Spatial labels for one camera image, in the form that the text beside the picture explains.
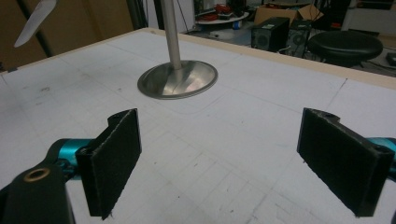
black rubber pad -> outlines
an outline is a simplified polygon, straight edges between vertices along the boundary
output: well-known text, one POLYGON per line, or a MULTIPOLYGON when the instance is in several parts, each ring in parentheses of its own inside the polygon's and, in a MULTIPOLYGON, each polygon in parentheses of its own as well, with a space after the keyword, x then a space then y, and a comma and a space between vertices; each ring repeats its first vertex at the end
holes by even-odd
POLYGON ((141 153, 136 109, 120 112, 108 123, 76 153, 90 214, 102 219, 110 215, 141 153))
POLYGON ((338 121, 333 114, 305 108, 297 151, 355 216, 371 217, 394 152, 338 121))

round stool seat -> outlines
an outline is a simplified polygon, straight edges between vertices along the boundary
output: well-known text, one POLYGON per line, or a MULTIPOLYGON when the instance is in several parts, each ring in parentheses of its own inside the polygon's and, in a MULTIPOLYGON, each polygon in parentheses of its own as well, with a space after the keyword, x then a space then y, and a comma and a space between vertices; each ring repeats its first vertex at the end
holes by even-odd
POLYGON ((354 31, 329 31, 314 35, 308 49, 326 63, 355 65, 381 54, 382 43, 375 37, 354 31))

workbench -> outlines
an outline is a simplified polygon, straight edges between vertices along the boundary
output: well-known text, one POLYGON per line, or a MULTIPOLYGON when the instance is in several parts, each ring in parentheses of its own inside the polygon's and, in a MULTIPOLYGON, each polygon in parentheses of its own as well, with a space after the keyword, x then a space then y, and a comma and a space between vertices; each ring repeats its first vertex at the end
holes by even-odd
POLYGON ((148 98, 137 80, 169 62, 164 32, 142 29, 3 73, 0 188, 60 138, 95 138, 137 108, 142 155, 112 217, 90 217, 80 181, 66 183, 77 223, 390 223, 396 183, 373 217, 356 218, 304 163, 304 107, 364 137, 396 137, 396 79, 194 36, 182 60, 212 64, 209 90, 148 98))

round metal base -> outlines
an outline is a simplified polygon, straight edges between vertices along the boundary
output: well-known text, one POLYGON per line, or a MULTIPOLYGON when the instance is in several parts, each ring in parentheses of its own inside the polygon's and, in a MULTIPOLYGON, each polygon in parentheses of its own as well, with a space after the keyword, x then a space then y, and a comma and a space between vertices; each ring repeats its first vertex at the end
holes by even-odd
POLYGON ((152 98, 180 99, 209 89, 218 79, 218 71, 208 63, 181 61, 181 69, 171 63, 151 68, 137 81, 137 88, 152 98))

propeller blade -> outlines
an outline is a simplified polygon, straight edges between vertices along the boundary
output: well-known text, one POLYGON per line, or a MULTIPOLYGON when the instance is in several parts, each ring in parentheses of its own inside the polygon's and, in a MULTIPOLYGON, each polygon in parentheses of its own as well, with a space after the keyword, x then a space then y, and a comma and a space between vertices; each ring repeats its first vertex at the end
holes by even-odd
POLYGON ((20 36, 15 42, 14 47, 17 48, 25 44, 35 34, 40 24, 48 17, 51 11, 55 8, 58 0, 41 0, 35 7, 29 20, 26 22, 20 36))

